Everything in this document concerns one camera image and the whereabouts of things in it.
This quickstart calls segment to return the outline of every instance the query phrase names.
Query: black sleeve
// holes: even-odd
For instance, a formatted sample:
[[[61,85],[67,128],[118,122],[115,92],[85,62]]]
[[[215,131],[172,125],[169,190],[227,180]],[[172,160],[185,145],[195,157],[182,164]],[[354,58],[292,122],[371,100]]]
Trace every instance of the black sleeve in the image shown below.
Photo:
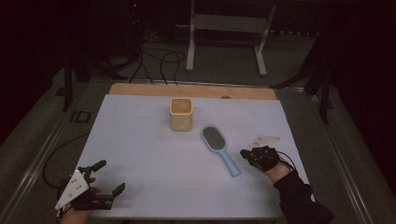
[[[332,221],[332,212],[320,203],[312,202],[311,186],[305,184],[296,172],[285,175],[274,187],[279,190],[279,205],[289,224],[321,224]]]

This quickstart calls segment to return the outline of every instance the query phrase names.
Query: light blue hairbrush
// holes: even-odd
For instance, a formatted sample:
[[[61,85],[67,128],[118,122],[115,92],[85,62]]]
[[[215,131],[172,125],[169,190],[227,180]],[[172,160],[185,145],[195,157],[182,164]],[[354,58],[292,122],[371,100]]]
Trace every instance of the light blue hairbrush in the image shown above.
[[[233,161],[225,151],[225,138],[222,135],[221,131],[215,125],[209,124],[204,127],[201,136],[204,139],[204,142],[206,143],[206,146],[209,148],[209,150],[220,154],[232,177],[236,177],[241,174],[238,167],[236,167],[236,165],[233,163]]]

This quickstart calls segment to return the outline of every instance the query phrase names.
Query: metal frame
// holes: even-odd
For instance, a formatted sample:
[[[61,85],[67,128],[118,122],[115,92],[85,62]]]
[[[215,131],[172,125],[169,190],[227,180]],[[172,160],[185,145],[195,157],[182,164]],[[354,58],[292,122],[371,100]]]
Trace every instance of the metal frame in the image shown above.
[[[275,10],[276,5],[272,5],[270,13],[266,19],[195,14],[195,0],[191,0],[190,44],[189,52],[187,54],[186,70],[188,72],[192,72],[194,67],[195,29],[247,32],[262,34],[262,40],[259,45],[255,47],[254,52],[256,54],[257,65],[259,67],[259,75],[261,77],[266,77],[267,70],[265,68],[264,58],[262,57],[262,49],[264,48],[265,41],[270,31]]]
[[[37,181],[39,175],[41,174],[41,169],[44,166],[45,159],[49,156],[53,148],[58,143],[60,135],[64,130],[64,125],[67,123],[68,119],[74,108],[78,104],[80,97],[85,91],[88,84],[78,85],[76,91],[74,91],[74,96],[76,101],[70,102],[69,110],[63,111],[54,127],[51,130],[46,142],[43,144],[42,148],[38,151],[35,159],[32,161],[30,166],[27,168],[21,182],[16,187],[13,195],[10,197],[6,206],[0,212],[0,223],[9,223],[12,218],[14,218],[18,211],[20,210],[23,202],[27,198],[29,192],[31,191],[33,185]]]
[[[355,182],[353,175],[350,173],[347,168],[347,163],[345,162],[343,155],[341,153],[340,147],[337,145],[334,136],[332,135],[332,131],[329,126],[327,126],[321,118],[319,114],[318,105],[320,104],[318,98],[316,96],[307,95],[309,103],[311,104],[312,110],[316,115],[315,119],[318,124],[321,126],[322,130],[326,134],[326,138],[331,146],[331,154],[334,159],[335,167],[338,171],[338,174],[341,177],[341,180],[346,188],[346,193],[349,197],[349,200],[355,210],[356,217],[359,220],[359,223],[370,224],[374,223],[372,216],[367,208],[362,195],[361,190],[358,187],[358,184]]]

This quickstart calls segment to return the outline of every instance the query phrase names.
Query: cylindrical container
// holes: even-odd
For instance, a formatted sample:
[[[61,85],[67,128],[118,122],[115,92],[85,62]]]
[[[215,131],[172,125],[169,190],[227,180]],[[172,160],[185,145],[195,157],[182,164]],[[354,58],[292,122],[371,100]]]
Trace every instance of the cylindrical container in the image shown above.
[[[189,98],[172,99],[169,106],[171,128],[176,132],[186,132],[192,128],[192,100]]]

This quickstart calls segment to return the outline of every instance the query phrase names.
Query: table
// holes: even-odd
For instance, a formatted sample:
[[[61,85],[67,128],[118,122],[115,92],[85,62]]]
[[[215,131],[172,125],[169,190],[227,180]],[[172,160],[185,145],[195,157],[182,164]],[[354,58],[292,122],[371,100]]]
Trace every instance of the table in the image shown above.
[[[270,180],[239,155],[257,134],[281,137],[282,141],[271,147],[291,156],[300,177],[308,183],[282,106],[272,90],[115,84],[109,93],[78,166],[106,160],[107,166],[94,174],[95,185],[108,193],[125,182],[126,190],[112,210],[94,211],[93,217],[283,217],[278,192]],[[169,103],[174,97],[193,100],[189,132],[170,129]],[[220,156],[205,147],[200,131],[209,122],[225,135],[227,151],[241,170],[240,176],[232,178]]]

